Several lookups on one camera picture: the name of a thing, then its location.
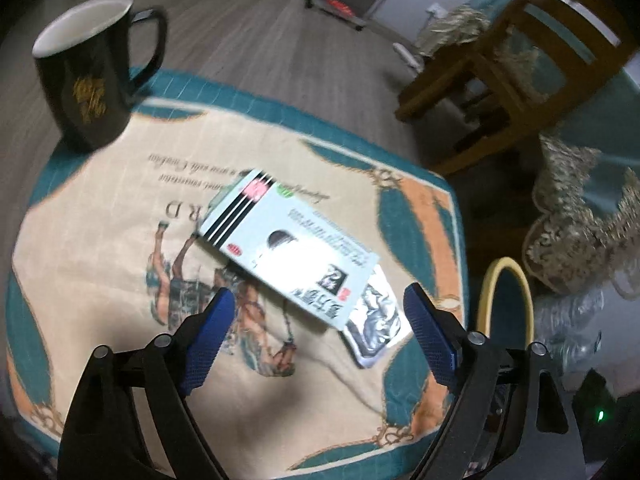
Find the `mug rim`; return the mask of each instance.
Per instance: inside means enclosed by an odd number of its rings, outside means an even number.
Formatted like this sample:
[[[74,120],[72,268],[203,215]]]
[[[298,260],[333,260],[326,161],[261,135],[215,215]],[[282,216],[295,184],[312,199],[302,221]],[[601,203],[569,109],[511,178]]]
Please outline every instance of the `mug rim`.
[[[117,4],[120,3],[123,5],[122,9],[111,16],[110,18],[103,20],[101,23],[96,25],[95,27],[89,28],[81,34],[77,34],[72,36],[68,40],[54,42],[52,44],[47,44],[48,36],[59,27],[64,21],[70,19],[72,16],[84,12],[92,7],[100,6],[103,4]],[[100,34],[102,31],[111,27],[114,23],[116,23],[119,19],[126,15],[129,12],[129,9],[133,5],[133,0],[87,0],[86,2],[71,7],[69,10],[60,14],[55,20],[53,20],[49,25],[47,25],[41,33],[36,38],[36,41],[33,43],[33,49],[31,50],[31,55],[36,59],[42,59],[44,57],[53,56],[54,54],[59,54],[60,52],[64,52],[65,50],[76,46],[83,41],[88,40]]]

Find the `black device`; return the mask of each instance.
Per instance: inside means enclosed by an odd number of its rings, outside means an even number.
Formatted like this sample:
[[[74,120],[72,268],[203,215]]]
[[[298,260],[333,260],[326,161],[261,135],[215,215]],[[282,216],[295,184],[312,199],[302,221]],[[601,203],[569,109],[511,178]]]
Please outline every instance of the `black device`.
[[[460,480],[479,456],[481,467],[468,478],[584,480],[574,414],[543,344],[503,349],[467,333],[417,283],[405,291],[404,311],[436,380],[456,396],[412,480]],[[144,444],[131,393],[139,387],[175,477],[226,480],[185,397],[204,383],[234,315],[233,295],[223,288],[174,336],[135,351],[95,349],[66,418],[58,478],[169,478]]]
[[[133,95],[164,58],[167,17],[159,7],[131,12],[133,0],[89,0],[51,22],[33,45],[40,81],[63,137],[90,152],[115,140],[127,126]],[[129,76],[129,28],[158,22],[156,50]]]

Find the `yellow handle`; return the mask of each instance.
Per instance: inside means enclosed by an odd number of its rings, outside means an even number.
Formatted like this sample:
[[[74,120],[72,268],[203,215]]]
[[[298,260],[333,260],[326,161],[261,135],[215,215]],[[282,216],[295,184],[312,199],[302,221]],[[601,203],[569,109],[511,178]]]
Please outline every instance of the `yellow handle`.
[[[510,270],[518,280],[518,284],[522,290],[522,296],[525,303],[526,330],[527,330],[527,346],[533,342],[533,301],[531,301],[531,291],[527,277],[524,275],[522,268],[512,258],[500,258],[492,261],[489,268],[484,274],[482,280],[482,292],[480,293],[480,302],[478,304],[478,322],[476,330],[482,332],[487,337],[491,337],[491,309],[494,304],[495,284],[498,281],[500,273],[504,270]]]

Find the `black mug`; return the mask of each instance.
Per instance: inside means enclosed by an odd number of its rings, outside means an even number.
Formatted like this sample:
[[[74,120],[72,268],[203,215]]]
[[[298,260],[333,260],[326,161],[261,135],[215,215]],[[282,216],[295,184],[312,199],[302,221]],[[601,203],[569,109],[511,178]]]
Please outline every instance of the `black mug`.
[[[131,12],[133,0],[89,0],[51,22],[33,44],[40,81],[63,138],[91,152],[115,140],[129,123],[134,94],[164,58],[167,18],[159,7]],[[158,22],[149,61],[129,76],[129,27]]]

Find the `wooden chair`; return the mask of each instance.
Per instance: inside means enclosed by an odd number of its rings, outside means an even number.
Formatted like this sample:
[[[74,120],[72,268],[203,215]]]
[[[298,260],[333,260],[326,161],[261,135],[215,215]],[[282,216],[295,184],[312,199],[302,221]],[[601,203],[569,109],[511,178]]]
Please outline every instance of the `wooden chair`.
[[[436,165],[434,171],[447,175],[462,170],[552,126],[591,97],[631,58],[636,42],[610,0],[571,1],[573,5],[563,0],[513,0],[475,43],[446,48],[442,56],[438,51],[436,59],[400,94],[396,117],[405,121],[424,114],[462,82],[478,78],[508,114],[506,126]],[[556,31],[529,14],[529,4],[564,25],[591,52],[593,59],[583,59]],[[610,30],[608,36],[615,36],[616,44],[575,9],[580,6]],[[496,59],[495,51],[508,38],[512,27],[543,51],[564,75],[564,86],[543,102],[531,99]]]

